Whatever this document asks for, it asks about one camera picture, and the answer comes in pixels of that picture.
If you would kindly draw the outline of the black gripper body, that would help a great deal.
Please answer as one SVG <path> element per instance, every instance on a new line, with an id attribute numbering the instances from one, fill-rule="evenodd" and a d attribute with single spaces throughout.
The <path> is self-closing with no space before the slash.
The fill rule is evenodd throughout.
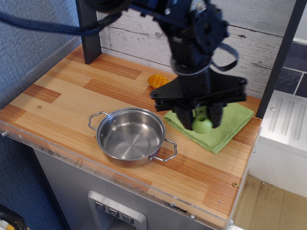
<path id="1" fill-rule="evenodd" d="M 174 80 L 150 93 L 158 112 L 191 111 L 200 106 L 225 106 L 246 100 L 247 80 L 208 69 L 190 76 L 178 75 Z"/>

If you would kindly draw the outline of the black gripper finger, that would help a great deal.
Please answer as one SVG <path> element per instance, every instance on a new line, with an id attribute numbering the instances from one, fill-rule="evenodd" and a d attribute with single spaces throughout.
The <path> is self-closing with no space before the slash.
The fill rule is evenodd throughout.
<path id="1" fill-rule="evenodd" d="M 213 106 L 208 106 L 207 115 L 212 122 L 213 128 L 219 127 L 223 117 L 223 105 L 214 104 Z"/>
<path id="2" fill-rule="evenodd" d="M 177 114 L 177 117 L 183 127 L 187 130 L 192 130 L 193 107 L 173 106 L 172 111 Z"/>

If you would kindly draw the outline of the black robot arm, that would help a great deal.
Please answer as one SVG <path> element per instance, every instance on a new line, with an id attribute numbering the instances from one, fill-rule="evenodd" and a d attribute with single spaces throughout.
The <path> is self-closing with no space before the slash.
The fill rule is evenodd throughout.
<path id="1" fill-rule="evenodd" d="M 86 4 L 108 15 L 113 23 L 123 11 L 150 15 L 168 38 L 171 67 L 177 77 L 153 90 L 157 111 L 176 113 L 185 129 L 209 120 L 213 128 L 222 121 L 228 103 L 246 99 L 247 81 L 226 75 L 237 65 L 238 53 L 226 45 L 228 22 L 208 0 L 88 0 Z"/>

